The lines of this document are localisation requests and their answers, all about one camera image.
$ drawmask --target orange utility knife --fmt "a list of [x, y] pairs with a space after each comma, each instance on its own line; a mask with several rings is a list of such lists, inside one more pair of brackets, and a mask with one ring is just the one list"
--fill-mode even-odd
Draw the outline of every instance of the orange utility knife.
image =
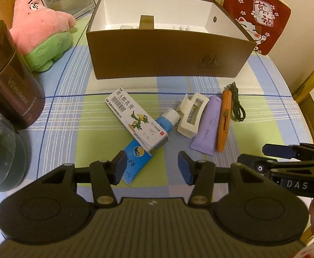
[[226, 139], [228, 138], [230, 128], [230, 113], [231, 113], [231, 91], [224, 90], [222, 95], [222, 106], [220, 110], [219, 128], [217, 149], [218, 152], [223, 152]]

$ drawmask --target plaid fabric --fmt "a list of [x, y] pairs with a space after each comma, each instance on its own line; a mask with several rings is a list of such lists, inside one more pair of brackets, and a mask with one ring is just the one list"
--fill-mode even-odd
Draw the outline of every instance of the plaid fabric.
[[[85, 27], [89, 19], [77, 22], [74, 46], [37, 80], [46, 93], [46, 105], [39, 119], [20, 131], [30, 152], [27, 176], [17, 189], [0, 193], [0, 202], [19, 188], [71, 162], [88, 166], [99, 159], [111, 160], [132, 140], [132, 136], [105, 105], [104, 99], [118, 87], [132, 97], [153, 118], [169, 108], [176, 108], [186, 93], [200, 92], [208, 97], [221, 94], [224, 87], [236, 82], [240, 102], [246, 111], [243, 122], [230, 123], [223, 153], [214, 156], [190, 149], [191, 139], [180, 135], [177, 125], [168, 143], [135, 178], [132, 186], [124, 182], [113, 187], [121, 197], [173, 197], [185, 200], [191, 192], [177, 167], [177, 154], [185, 150], [193, 159], [207, 159], [229, 167], [241, 153], [262, 154], [265, 143], [297, 144], [311, 142], [311, 136], [298, 105], [283, 78], [268, 56], [253, 53], [235, 78], [152, 77], [96, 80], [92, 71]], [[77, 191], [93, 201], [89, 185]], [[213, 198], [228, 192], [227, 185], [216, 184]]]

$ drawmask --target cardboard box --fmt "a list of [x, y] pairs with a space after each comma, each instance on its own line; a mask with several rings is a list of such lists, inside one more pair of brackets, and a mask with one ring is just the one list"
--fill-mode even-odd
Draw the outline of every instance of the cardboard box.
[[149, 155], [168, 141], [168, 132], [122, 88], [110, 94], [105, 102]]
[[[142, 15], [154, 29], [139, 29]], [[235, 77], [256, 46], [214, 0], [99, 0], [86, 37], [97, 79]]]

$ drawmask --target green plush shorts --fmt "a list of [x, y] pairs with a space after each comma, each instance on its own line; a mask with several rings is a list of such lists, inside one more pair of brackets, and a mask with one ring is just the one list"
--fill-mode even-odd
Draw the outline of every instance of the green plush shorts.
[[39, 44], [24, 59], [31, 71], [44, 72], [53, 65], [54, 61], [61, 58], [72, 43], [72, 35], [69, 31], [56, 33]]

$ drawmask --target white tube cap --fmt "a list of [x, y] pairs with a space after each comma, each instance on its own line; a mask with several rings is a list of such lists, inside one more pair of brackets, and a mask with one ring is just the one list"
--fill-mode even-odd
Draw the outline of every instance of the white tube cap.
[[173, 109], [168, 109], [162, 116], [168, 119], [173, 126], [180, 120], [180, 115]]

